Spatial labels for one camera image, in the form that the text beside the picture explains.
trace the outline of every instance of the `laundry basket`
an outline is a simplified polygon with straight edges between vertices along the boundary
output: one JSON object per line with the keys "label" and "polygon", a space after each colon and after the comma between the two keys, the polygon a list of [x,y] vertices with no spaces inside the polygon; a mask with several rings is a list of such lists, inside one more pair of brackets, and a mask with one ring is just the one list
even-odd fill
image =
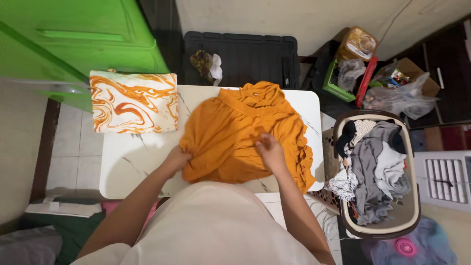
{"label": "laundry basket", "polygon": [[402,199],[391,202],[393,209],[388,211],[388,213],[389,216],[393,218],[389,221],[385,220],[378,224],[368,224],[366,226],[354,224],[348,212],[349,202],[343,200],[340,201],[340,215],[348,231],[358,237],[368,239],[391,239],[400,237],[414,230],[420,219],[420,201],[418,185],[415,178],[414,153],[409,138],[409,130],[401,118],[392,113],[379,110],[353,110],[339,117],[334,128],[322,134],[323,140],[325,139],[327,142],[331,143],[325,147],[325,149],[328,150],[324,150],[325,180],[327,181],[334,177],[340,170],[341,157],[335,150],[335,144],[342,134],[345,123],[363,119],[375,121],[393,119],[397,125],[402,127],[400,135],[402,136],[407,155],[404,173],[411,182],[412,190]]}

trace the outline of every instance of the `orange shirt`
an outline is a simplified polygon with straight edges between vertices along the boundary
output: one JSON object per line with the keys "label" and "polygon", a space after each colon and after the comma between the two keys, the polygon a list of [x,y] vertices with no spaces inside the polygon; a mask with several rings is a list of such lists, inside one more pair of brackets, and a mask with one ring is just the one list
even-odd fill
{"label": "orange shirt", "polygon": [[255,147],[260,134],[268,132],[283,147],[288,169],[305,194],[316,181],[306,128],[276,84],[262,81],[240,90],[221,89],[217,98],[201,103],[185,125],[180,147],[193,159],[183,169],[183,179],[244,183],[270,176]]}

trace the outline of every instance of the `white vent grille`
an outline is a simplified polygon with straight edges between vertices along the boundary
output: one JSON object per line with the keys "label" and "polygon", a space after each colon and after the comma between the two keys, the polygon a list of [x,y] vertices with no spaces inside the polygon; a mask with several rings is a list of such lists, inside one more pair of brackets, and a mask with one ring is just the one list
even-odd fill
{"label": "white vent grille", "polygon": [[425,168],[431,198],[467,203],[461,160],[426,159]]}

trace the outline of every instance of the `hand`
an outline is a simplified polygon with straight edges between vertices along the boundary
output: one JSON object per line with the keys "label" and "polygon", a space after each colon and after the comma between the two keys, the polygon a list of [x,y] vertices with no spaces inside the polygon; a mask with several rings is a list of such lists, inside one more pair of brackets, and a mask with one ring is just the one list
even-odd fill
{"label": "hand", "polygon": [[268,167],[275,176],[289,173],[286,160],[284,159],[283,147],[276,141],[273,135],[264,133],[262,140],[255,143],[263,160],[263,164]]}
{"label": "hand", "polygon": [[170,174],[170,178],[172,178],[191,158],[193,158],[191,154],[183,153],[180,146],[177,145],[170,151],[160,168],[165,169]]}

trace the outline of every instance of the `pink cloth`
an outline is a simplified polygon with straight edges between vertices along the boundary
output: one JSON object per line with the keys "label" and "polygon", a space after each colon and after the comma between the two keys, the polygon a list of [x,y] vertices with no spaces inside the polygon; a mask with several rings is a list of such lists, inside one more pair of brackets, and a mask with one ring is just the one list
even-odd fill
{"label": "pink cloth", "polygon": [[[106,216],[110,215],[113,210],[118,207],[118,205],[121,203],[121,201],[104,201],[101,203],[101,207],[105,209],[106,211]],[[155,207],[157,207],[157,202],[152,205],[152,208],[150,209],[149,215],[147,216],[146,222],[144,223],[144,227],[146,226],[147,222],[149,222],[150,218],[154,215],[155,213]]]}

